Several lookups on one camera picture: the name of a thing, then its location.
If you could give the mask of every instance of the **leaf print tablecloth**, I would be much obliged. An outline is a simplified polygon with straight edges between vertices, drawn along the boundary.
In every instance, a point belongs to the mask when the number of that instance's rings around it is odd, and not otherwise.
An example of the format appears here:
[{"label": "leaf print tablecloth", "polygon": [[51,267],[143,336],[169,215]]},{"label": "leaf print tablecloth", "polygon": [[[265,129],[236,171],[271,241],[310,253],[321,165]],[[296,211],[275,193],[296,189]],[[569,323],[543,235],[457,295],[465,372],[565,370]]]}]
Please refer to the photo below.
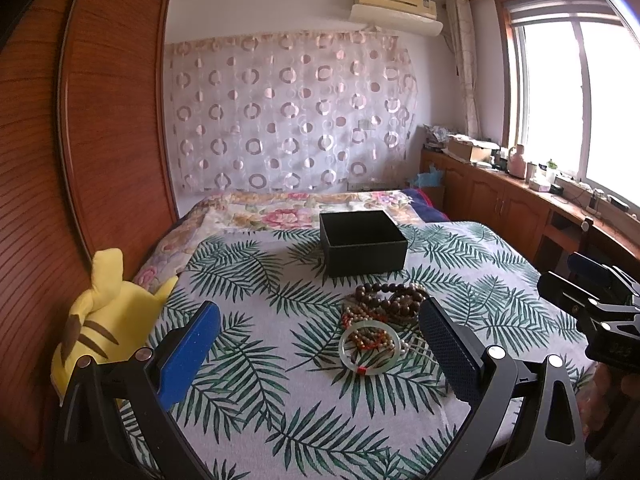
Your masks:
[{"label": "leaf print tablecloth", "polygon": [[[365,280],[423,285],[484,343],[527,360],[560,354],[576,387],[586,380],[585,340],[538,298],[538,273],[501,238],[472,222],[401,229],[405,267],[382,277],[326,278],[315,229],[228,233],[198,246],[150,344],[203,300],[220,307],[220,336],[171,409],[214,478],[420,479],[435,464],[468,413],[439,367],[410,352],[386,374],[363,377],[338,357],[342,298]],[[415,324],[396,330],[419,333]],[[130,406],[122,413],[153,468]]]}]

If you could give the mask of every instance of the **black box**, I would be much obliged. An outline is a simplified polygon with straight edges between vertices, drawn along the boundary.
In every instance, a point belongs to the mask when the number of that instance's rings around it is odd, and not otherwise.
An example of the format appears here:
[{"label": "black box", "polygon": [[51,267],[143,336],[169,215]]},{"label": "black box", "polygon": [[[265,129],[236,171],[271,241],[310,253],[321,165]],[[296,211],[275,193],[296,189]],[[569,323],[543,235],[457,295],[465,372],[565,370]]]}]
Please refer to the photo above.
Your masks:
[{"label": "black box", "polygon": [[404,268],[408,242],[384,211],[320,213],[327,274],[359,276]]}]

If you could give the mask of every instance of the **wooden cabinet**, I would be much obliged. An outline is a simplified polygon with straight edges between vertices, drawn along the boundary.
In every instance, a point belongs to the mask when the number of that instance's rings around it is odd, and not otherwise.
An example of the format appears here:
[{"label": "wooden cabinet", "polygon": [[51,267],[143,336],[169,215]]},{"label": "wooden cabinet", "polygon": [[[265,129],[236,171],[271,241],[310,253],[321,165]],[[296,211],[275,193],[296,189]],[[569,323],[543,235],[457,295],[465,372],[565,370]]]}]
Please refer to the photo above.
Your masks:
[{"label": "wooden cabinet", "polygon": [[468,218],[498,232],[504,184],[490,174],[474,174],[468,181]]},{"label": "wooden cabinet", "polygon": [[497,233],[530,262],[536,256],[549,207],[530,191],[504,186]]},{"label": "wooden cabinet", "polygon": [[443,169],[445,170],[444,214],[453,221],[466,220],[468,185],[465,168],[462,164],[455,163],[448,164]]}]

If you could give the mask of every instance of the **yellow plush toy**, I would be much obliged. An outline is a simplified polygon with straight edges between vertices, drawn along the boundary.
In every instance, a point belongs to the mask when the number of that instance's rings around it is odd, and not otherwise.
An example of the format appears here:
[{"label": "yellow plush toy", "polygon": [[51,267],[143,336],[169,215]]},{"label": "yellow plush toy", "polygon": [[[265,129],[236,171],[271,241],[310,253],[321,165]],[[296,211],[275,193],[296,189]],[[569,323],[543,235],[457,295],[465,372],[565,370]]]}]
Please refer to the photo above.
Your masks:
[{"label": "yellow plush toy", "polygon": [[76,361],[90,355],[99,364],[126,361],[144,346],[177,276],[168,279],[155,295],[122,281],[122,252],[97,251],[91,284],[71,306],[51,362],[51,382],[62,400]]}]

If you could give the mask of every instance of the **circle patterned curtain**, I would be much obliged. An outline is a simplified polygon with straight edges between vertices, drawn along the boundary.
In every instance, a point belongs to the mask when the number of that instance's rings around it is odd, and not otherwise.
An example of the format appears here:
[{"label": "circle patterned curtain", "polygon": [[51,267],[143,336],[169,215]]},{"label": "circle patterned curtain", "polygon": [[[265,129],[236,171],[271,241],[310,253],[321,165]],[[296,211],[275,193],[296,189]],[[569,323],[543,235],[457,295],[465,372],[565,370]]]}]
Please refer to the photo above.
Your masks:
[{"label": "circle patterned curtain", "polygon": [[168,145],[185,190],[340,191],[402,175],[417,82],[397,36],[304,31],[166,52]]}]

